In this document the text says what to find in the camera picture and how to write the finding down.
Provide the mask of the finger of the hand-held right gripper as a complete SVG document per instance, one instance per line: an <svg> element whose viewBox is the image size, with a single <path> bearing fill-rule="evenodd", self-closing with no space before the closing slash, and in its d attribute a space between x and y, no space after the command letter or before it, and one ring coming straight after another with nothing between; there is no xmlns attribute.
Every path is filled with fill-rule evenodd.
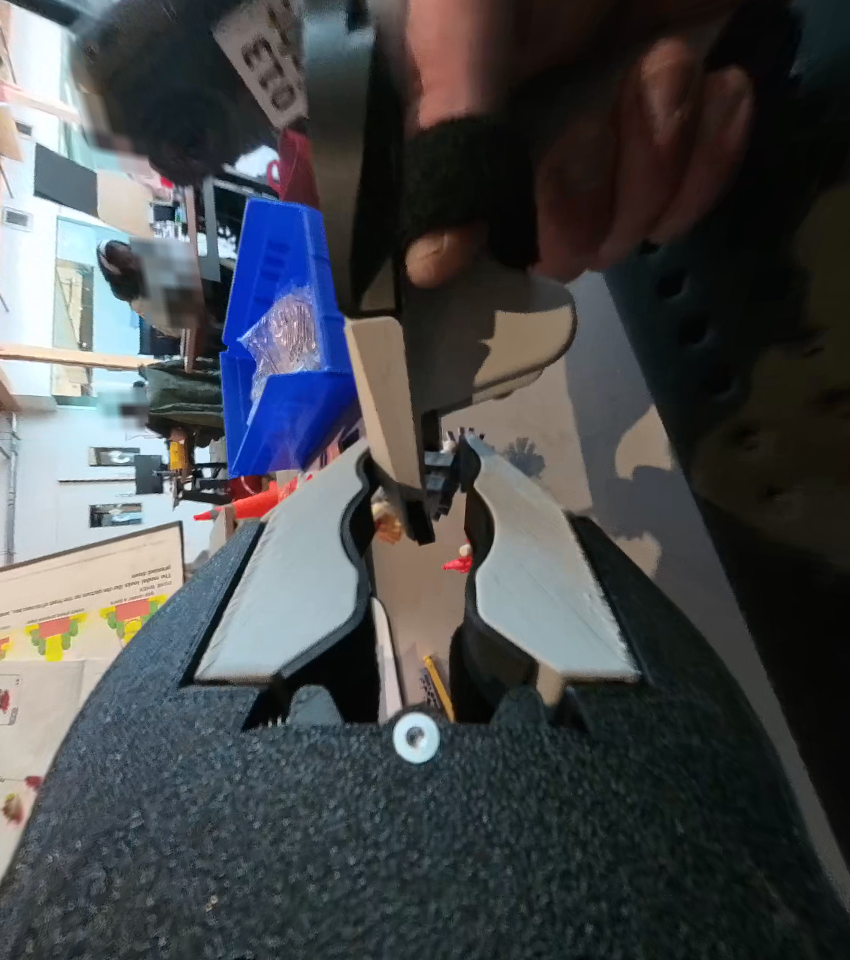
<svg viewBox="0 0 850 960"><path fill-rule="evenodd" d="M344 333L379 486L417 545L434 543L404 332L396 318L346 318Z"/></svg>

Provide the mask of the clear plastic bag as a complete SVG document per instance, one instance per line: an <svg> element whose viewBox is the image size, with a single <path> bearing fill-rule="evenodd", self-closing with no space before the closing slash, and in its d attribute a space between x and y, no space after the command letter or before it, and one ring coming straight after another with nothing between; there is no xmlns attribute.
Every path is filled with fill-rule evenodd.
<svg viewBox="0 0 850 960"><path fill-rule="evenodd" d="M311 290L290 287L239 337L255 364L255 391L263 390L267 380L277 375L321 370L316 330Z"/></svg>

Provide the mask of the blue snowflake toy connector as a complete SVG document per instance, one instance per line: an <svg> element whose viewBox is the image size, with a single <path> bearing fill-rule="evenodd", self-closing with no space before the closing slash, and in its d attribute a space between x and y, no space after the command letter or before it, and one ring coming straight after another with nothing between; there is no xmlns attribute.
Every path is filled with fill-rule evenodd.
<svg viewBox="0 0 850 960"><path fill-rule="evenodd" d="M479 453L485 434L472 428L445 432L439 450L424 454L426 504L433 522L447 516L457 494L467 494L479 475Z"/></svg>

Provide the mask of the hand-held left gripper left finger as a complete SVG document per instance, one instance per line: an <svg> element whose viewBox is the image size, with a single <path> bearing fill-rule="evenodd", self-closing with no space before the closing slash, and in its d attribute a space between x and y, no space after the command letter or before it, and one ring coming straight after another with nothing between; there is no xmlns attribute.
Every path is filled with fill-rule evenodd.
<svg viewBox="0 0 850 960"><path fill-rule="evenodd" d="M379 721L367 558L379 487L360 439L264 519L192 679L289 701L322 687L349 723Z"/></svg>

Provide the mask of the black perforated board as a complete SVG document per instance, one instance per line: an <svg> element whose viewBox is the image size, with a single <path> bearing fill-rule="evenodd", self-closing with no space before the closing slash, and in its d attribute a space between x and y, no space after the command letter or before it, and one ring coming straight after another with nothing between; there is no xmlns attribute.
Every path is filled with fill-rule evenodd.
<svg viewBox="0 0 850 960"><path fill-rule="evenodd" d="M607 282L695 492L850 578L850 81L772 100L713 214Z"/></svg>

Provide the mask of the person's right hand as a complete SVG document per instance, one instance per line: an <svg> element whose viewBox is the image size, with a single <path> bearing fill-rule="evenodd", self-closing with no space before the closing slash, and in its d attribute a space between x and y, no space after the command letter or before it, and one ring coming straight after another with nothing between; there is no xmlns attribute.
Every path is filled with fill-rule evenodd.
<svg viewBox="0 0 850 960"><path fill-rule="evenodd" d="M623 66L546 135L535 164L538 273L568 284L644 241L686 234L716 204L751 138L741 66L706 55L741 2L407 2L414 132L500 114L510 94L599 46Z"/></svg>

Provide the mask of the red orange tote bag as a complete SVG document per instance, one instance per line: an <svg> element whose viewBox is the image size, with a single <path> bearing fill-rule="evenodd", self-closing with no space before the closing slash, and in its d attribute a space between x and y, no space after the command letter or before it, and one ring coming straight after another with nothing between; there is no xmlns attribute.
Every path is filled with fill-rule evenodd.
<svg viewBox="0 0 850 960"><path fill-rule="evenodd" d="M320 210L321 200L317 188L308 136L292 127L279 134L277 143L277 185L272 186L282 202Z"/></svg>

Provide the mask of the blue plastic bin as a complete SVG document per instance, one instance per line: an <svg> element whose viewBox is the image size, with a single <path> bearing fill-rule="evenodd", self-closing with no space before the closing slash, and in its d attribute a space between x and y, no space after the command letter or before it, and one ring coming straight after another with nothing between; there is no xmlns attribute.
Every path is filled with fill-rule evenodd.
<svg viewBox="0 0 850 960"><path fill-rule="evenodd" d="M255 401L256 363L240 339L280 296L296 290L311 296L319 369L272 375ZM358 408L318 211L273 198L247 201L222 342L219 366L229 473L303 469Z"/></svg>

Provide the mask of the grey and red toy model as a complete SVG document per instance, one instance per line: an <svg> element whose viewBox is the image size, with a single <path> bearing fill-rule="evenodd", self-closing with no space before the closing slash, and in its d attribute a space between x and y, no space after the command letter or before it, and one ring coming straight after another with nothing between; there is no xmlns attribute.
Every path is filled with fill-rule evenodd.
<svg viewBox="0 0 850 960"><path fill-rule="evenodd" d="M404 527L397 512L393 509L386 497L379 491L371 499L371 516L374 526L374 536L380 541L394 546L405 536ZM458 547L454 558L442 564L442 570L467 574L472 570L474 550L469 541Z"/></svg>

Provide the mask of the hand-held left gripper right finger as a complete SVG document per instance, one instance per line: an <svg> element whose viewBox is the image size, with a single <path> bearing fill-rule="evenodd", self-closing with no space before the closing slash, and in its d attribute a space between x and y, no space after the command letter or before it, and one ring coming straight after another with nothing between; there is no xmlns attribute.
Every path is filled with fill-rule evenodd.
<svg viewBox="0 0 850 960"><path fill-rule="evenodd" d="M451 640L455 718L488 723L519 688L553 714L569 690L639 684L640 662L573 519L478 435L464 435L458 453L471 566Z"/></svg>

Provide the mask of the toy instruction booklet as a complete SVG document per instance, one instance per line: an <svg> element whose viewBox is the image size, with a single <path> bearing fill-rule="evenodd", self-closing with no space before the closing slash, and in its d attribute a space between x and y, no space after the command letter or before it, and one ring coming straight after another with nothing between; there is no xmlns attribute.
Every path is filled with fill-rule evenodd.
<svg viewBox="0 0 850 960"><path fill-rule="evenodd" d="M179 523L0 568L0 844L92 690L184 583Z"/></svg>

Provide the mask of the long yellow toy rod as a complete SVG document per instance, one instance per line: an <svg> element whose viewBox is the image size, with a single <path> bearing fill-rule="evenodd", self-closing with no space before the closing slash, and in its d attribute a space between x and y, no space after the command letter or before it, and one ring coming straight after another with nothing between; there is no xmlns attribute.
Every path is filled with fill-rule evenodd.
<svg viewBox="0 0 850 960"><path fill-rule="evenodd" d="M426 654L422 658L420 683L426 701L437 711L441 711L450 723L455 723L455 708L450 691L431 654Z"/></svg>

